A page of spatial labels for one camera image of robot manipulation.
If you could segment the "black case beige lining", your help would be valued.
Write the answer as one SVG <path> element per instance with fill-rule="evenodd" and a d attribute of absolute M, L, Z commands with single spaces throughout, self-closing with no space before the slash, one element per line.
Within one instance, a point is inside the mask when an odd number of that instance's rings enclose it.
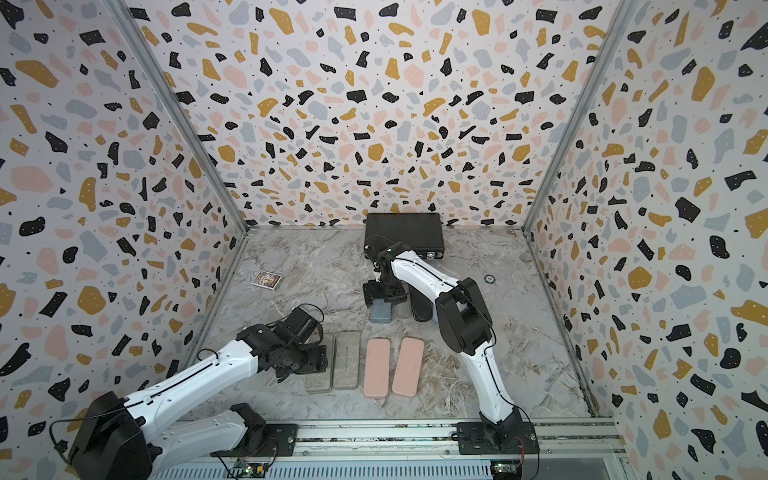
<path fill-rule="evenodd" d="M 415 321 L 423 323 L 433 320 L 434 305 L 433 301 L 422 295 L 418 291 L 410 294 L 411 312 Z"/>

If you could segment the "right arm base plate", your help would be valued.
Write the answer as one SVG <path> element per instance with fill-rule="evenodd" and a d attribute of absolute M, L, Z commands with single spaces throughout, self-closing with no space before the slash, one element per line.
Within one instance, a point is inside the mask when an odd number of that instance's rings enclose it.
<path fill-rule="evenodd" d="M 522 422 L 511 429 L 482 422 L 460 422 L 452 434 L 461 455 L 537 454 L 534 425 Z"/>

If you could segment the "pink glasses case grey lining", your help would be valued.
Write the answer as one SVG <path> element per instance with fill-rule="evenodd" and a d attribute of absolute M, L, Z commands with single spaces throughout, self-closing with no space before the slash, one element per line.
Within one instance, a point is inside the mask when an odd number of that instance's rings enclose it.
<path fill-rule="evenodd" d="M 384 399 L 389 392 L 391 343 L 385 338 L 372 338 L 367 343 L 363 395 Z"/>

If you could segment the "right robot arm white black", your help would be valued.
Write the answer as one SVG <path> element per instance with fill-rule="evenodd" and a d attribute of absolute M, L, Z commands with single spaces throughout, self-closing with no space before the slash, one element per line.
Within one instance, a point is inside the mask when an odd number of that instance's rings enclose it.
<path fill-rule="evenodd" d="M 486 444 L 498 452 L 511 445 L 523 430 L 522 412 L 495 360 L 497 336 L 477 283 L 437 269 L 402 242 L 379 247 L 368 242 L 364 251 L 379 274 L 363 285 L 366 305 L 371 308 L 377 300 L 398 304 L 414 292 L 427 298 L 443 341 L 458 355 L 476 390 Z"/>

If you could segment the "grey case mint lining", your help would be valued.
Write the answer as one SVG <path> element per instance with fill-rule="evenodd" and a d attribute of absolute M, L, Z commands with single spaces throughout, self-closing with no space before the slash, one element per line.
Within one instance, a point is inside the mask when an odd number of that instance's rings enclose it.
<path fill-rule="evenodd" d="M 370 307 L 370 321 L 374 324 L 388 324 L 392 321 L 392 304 L 375 301 Z"/>

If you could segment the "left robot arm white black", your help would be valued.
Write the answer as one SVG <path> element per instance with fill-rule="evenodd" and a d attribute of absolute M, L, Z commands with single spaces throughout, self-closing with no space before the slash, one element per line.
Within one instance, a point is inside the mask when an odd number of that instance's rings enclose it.
<path fill-rule="evenodd" d="M 267 424 L 249 404 L 192 422 L 182 416 L 258 373 L 278 380 L 320 373 L 327 348 L 279 326 L 257 324 L 195 365 L 126 397 L 108 392 L 80 419 L 68 462 L 81 479 L 148 479 L 202 456 L 243 457 L 268 445 Z"/>

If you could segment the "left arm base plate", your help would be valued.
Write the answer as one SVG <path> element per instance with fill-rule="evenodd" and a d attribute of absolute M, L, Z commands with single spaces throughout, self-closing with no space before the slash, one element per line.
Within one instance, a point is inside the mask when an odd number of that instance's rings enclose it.
<path fill-rule="evenodd" d="M 293 455 L 299 426 L 293 423 L 267 423 L 249 428 L 240 442 L 229 450 L 220 450 L 211 457 L 290 457 Z"/>

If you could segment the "mint green glasses case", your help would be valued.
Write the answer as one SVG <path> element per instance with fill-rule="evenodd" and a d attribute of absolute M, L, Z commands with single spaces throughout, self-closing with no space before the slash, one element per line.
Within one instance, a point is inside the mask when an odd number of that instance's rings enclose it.
<path fill-rule="evenodd" d="M 334 390 L 352 390 L 357 388 L 360 340 L 361 333 L 359 331 L 343 331 L 336 335 L 332 378 Z"/>

